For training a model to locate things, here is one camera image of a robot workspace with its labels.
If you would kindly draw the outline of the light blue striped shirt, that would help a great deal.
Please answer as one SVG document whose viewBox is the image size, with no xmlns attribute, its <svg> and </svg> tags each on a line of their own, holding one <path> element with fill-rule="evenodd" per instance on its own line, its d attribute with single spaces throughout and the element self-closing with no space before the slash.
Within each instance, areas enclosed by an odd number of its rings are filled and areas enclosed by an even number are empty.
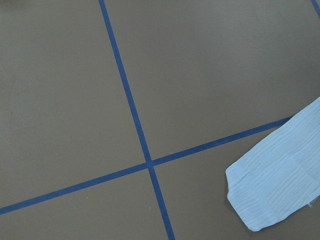
<svg viewBox="0 0 320 240">
<path fill-rule="evenodd" d="M 271 132 L 226 171 L 227 199 L 253 232 L 320 195 L 320 101 Z"/>
</svg>

